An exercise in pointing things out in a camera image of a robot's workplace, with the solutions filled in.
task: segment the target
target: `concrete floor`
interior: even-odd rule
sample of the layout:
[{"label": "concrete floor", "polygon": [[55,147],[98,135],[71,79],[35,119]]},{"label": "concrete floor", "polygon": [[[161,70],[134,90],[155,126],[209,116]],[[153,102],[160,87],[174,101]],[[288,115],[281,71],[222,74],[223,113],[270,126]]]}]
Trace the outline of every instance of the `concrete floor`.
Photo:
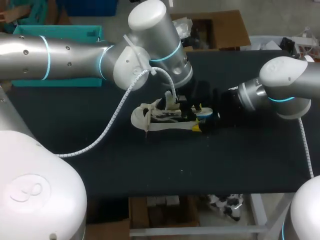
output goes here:
[{"label": "concrete floor", "polygon": [[[72,17],[73,24],[102,25],[105,39],[119,42],[129,31],[128,15],[136,3],[119,0],[116,16],[113,17]],[[276,35],[295,36],[306,26],[316,37],[320,37],[320,3],[312,0],[173,0],[171,13],[201,13],[227,10],[240,10],[250,36]],[[270,215],[281,198],[281,194],[263,194],[266,214]],[[240,225],[251,224],[250,208],[245,207]],[[201,213],[202,226],[221,226],[234,224],[214,214]],[[174,237],[172,240],[253,240],[254,236],[202,236]]]}]

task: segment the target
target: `robotic arm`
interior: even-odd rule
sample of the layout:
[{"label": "robotic arm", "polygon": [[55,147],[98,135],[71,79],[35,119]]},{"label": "robotic arm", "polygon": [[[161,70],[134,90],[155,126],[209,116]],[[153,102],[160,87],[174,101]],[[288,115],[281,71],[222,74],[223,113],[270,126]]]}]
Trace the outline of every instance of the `robotic arm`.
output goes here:
[{"label": "robotic arm", "polygon": [[283,119],[298,119],[320,98],[320,64],[309,56],[304,60],[277,57],[268,61],[258,78],[240,84],[234,92],[250,112],[270,105]]},{"label": "robotic arm", "polygon": [[[131,32],[116,45],[1,33],[0,81],[96,77],[126,90],[146,69],[154,74],[153,66],[165,70],[175,88],[192,82],[193,69],[162,1],[141,3],[128,23]],[[0,166],[0,239],[84,239],[84,183],[35,140],[1,87]]]}]

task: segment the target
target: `shoe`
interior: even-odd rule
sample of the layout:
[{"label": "shoe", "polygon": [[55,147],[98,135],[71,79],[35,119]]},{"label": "shoe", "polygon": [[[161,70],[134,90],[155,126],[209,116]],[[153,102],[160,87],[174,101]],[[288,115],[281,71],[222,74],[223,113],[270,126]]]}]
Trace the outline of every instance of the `shoe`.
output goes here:
[{"label": "shoe", "polygon": [[138,129],[147,131],[161,131],[166,129],[192,130],[200,120],[213,114],[209,107],[201,110],[191,109],[196,115],[196,120],[189,120],[183,116],[180,103],[176,103],[170,91],[167,91],[162,99],[157,99],[151,104],[143,103],[131,114],[131,123]]}]

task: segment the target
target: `black table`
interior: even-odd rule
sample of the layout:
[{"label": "black table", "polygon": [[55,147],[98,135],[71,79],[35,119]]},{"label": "black table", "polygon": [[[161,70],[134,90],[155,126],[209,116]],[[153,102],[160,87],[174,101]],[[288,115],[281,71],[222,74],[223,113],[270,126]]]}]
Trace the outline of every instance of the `black table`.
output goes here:
[{"label": "black table", "polygon": [[[194,75],[227,90],[259,74],[282,51],[190,52]],[[65,160],[82,177],[89,197],[295,192],[309,177],[297,120],[257,113],[245,126],[204,135],[185,130],[145,132],[130,116],[165,89],[152,77],[125,103],[94,150]],[[8,93],[34,136],[53,153],[70,153],[104,130],[124,91],[99,88],[17,88]],[[303,117],[315,175],[320,174],[319,101]]]}]

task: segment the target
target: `white table leg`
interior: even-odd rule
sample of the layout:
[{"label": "white table leg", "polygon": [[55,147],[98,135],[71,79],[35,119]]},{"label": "white table leg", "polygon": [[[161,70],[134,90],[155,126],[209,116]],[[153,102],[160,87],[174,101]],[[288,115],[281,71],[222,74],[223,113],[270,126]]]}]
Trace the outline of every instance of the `white table leg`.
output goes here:
[{"label": "white table leg", "polygon": [[258,240],[277,240],[281,226],[285,220],[286,213],[288,207],[294,198],[294,193],[285,193],[281,200],[279,201],[278,205],[276,206],[275,210],[269,217],[268,221],[266,222],[265,226],[267,228],[266,232],[259,233],[257,235]]}]

